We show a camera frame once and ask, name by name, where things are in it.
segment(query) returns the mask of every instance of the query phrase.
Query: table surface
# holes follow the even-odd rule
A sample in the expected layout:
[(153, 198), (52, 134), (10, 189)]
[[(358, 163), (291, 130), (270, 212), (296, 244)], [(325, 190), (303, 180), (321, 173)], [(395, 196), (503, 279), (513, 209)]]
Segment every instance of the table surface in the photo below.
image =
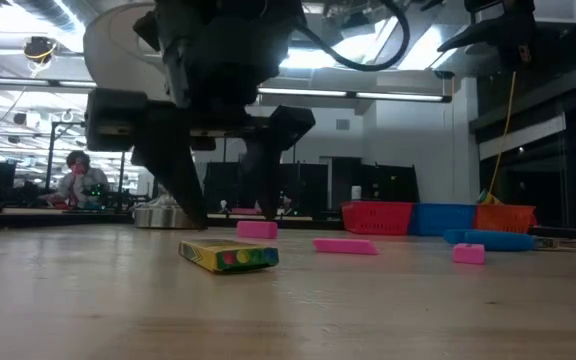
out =
[(317, 254), (312, 238), (351, 235), (282, 230), (270, 270), (177, 255), (234, 233), (0, 231), (0, 359), (576, 360), (576, 253), (477, 266), (439, 239), (375, 237), (378, 256)]

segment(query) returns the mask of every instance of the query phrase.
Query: pink eraser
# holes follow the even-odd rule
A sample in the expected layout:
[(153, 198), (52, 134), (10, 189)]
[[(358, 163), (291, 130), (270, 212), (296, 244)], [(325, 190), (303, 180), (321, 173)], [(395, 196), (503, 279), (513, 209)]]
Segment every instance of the pink eraser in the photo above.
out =
[(319, 252), (363, 255), (377, 255), (378, 253), (370, 240), (317, 238), (312, 243)]
[(235, 215), (257, 215), (259, 214), (259, 210), (257, 209), (248, 209), (248, 208), (233, 208), (231, 211), (232, 214)]
[(277, 223), (270, 221), (240, 221), (237, 236), (254, 239), (276, 239)]
[(452, 249), (452, 260), (458, 263), (483, 265), (486, 250), (483, 245), (457, 244)]

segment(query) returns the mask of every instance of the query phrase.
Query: person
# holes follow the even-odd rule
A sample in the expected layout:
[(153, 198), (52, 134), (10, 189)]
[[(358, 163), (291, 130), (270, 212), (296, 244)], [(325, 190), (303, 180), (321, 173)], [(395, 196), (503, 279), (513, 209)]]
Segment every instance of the person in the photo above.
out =
[(83, 151), (73, 151), (66, 158), (70, 173), (59, 181), (57, 192), (50, 194), (50, 202), (67, 202), (72, 207), (83, 208), (96, 204), (98, 197), (90, 194), (91, 190), (101, 185), (108, 187), (108, 178), (101, 169), (90, 167), (90, 157)]

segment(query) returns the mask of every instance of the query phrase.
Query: red basket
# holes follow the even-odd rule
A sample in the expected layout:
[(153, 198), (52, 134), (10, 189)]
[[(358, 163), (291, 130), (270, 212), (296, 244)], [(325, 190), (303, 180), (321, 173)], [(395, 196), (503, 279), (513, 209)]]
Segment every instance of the red basket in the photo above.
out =
[(475, 229), (528, 233), (535, 225), (534, 206), (477, 205)]
[(412, 203), (353, 201), (342, 206), (344, 227), (355, 234), (406, 235)]

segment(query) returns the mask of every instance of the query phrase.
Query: blue basket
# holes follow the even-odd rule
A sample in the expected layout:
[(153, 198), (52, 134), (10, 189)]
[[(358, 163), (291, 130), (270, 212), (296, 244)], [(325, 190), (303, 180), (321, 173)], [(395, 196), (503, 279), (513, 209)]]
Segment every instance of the blue basket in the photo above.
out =
[(443, 236), (446, 230), (472, 229), (475, 205), (415, 204), (409, 233)]

